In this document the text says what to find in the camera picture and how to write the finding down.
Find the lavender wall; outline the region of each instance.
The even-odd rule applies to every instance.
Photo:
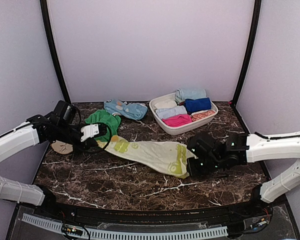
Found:
[[[62,98],[46,41],[39,1],[0,0],[0,134],[53,110]],[[0,175],[31,183],[46,145],[0,164]],[[14,204],[0,201],[0,240]]]
[[[238,110],[252,132],[300,130],[300,0],[263,1]],[[267,166],[276,177],[293,162],[272,160]],[[287,197],[300,229],[300,187]]]
[[[179,87],[233,97],[254,0],[49,1],[74,102],[147,101]]]

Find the yellow-green patterned towel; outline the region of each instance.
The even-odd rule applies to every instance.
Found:
[[[100,147],[105,142],[97,141]],[[107,152],[123,159],[128,159],[147,165],[148,167],[162,173],[173,175],[178,178],[186,178],[186,159],[193,157],[185,144],[173,141],[132,141],[115,135],[112,137]]]

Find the brown marble surface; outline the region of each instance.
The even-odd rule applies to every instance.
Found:
[[[229,134],[243,132],[231,107],[225,102],[215,104],[219,113],[209,124],[178,136],[165,133],[150,110],[141,121],[122,117],[118,134],[128,141],[170,140],[185,144],[199,131],[208,131],[222,141]],[[84,118],[103,108],[101,103],[76,106]],[[169,211],[245,202],[252,188],[265,180],[259,163],[181,180],[107,152],[60,155],[49,148],[35,184],[52,190],[60,203],[112,210]]]

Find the light blue cloth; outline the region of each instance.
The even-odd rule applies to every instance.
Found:
[[[205,89],[185,89],[185,88],[179,88],[176,90],[176,97],[179,99],[203,99],[206,97],[206,91]]]
[[[144,104],[130,103],[127,105],[117,99],[104,102],[104,109],[112,115],[122,115],[133,120],[140,120],[144,118],[148,112],[148,108]]]
[[[176,115],[187,114],[187,111],[184,106],[175,106],[174,108],[170,108],[170,109],[169,108],[157,109],[155,113],[160,119],[168,119]]]

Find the pink folded cloth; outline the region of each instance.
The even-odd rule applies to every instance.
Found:
[[[176,116],[172,116],[170,118],[167,119],[162,119],[162,121],[170,127],[179,127],[185,124],[189,124],[192,122],[192,119],[189,115],[187,114],[180,114],[180,115],[176,115]]]

